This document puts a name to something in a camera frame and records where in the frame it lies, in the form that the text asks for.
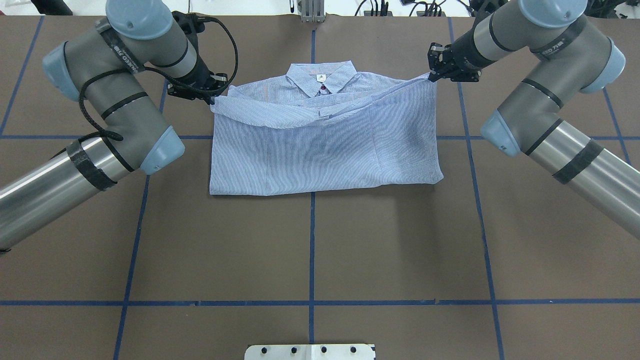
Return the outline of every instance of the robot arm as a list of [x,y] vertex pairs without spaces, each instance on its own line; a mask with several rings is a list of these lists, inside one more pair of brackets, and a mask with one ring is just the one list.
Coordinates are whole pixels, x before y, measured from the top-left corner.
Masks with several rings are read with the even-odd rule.
[[85,117],[84,98],[108,126],[92,122],[96,133],[0,189],[0,254],[129,172],[150,175],[182,155],[184,145],[136,73],[160,72],[172,82],[168,94],[207,103],[230,82],[198,55],[196,33],[210,18],[172,14],[161,0],[109,0],[106,13],[95,29],[48,54],[43,66],[64,96],[80,100]]
[[613,82],[625,57],[584,12],[587,0],[511,0],[453,44],[431,44],[430,79],[479,81],[480,70],[528,47],[541,61],[482,127],[509,156],[524,152],[640,238],[640,173],[563,121],[578,92]]

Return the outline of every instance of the folded shirt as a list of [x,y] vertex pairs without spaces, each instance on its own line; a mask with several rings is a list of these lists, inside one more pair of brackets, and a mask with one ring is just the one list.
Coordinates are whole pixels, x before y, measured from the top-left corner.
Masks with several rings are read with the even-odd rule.
[[357,72],[351,61],[292,64],[219,96],[212,195],[278,195],[434,184],[443,178],[436,85]]

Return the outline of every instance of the silver metal tube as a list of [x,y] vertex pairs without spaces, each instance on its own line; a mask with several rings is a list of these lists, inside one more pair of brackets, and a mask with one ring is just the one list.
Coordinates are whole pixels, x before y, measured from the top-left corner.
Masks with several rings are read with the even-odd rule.
[[[111,180],[118,181],[129,173],[102,139],[87,140],[82,145],[94,165]],[[66,152],[49,160],[0,189],[0,250],[10,249],[99,192]]]
[[[579,156],[591,139],[562,122],[530,157],[553,174]],[[567,185],[640,239],[640,172],[607,149]]]

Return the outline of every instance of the blue striped shirt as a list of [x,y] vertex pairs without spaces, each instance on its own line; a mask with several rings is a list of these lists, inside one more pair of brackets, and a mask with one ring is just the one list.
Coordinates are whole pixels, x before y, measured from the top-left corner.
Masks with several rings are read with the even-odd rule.
[[357,72],[351,61],[292,64],[216,98],[212,195],[434,184],[443,178],[436,85]]

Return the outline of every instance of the shirt collar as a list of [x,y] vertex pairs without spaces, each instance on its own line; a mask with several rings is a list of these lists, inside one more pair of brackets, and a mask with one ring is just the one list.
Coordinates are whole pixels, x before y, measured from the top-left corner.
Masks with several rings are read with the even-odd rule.
[[315,97],[321,84],[313,75],[327,74],[324,85],[332,94],[344,88],[357,71],[351,61],[322,64],[291,64],[287,78],[291,79],[309,97]]

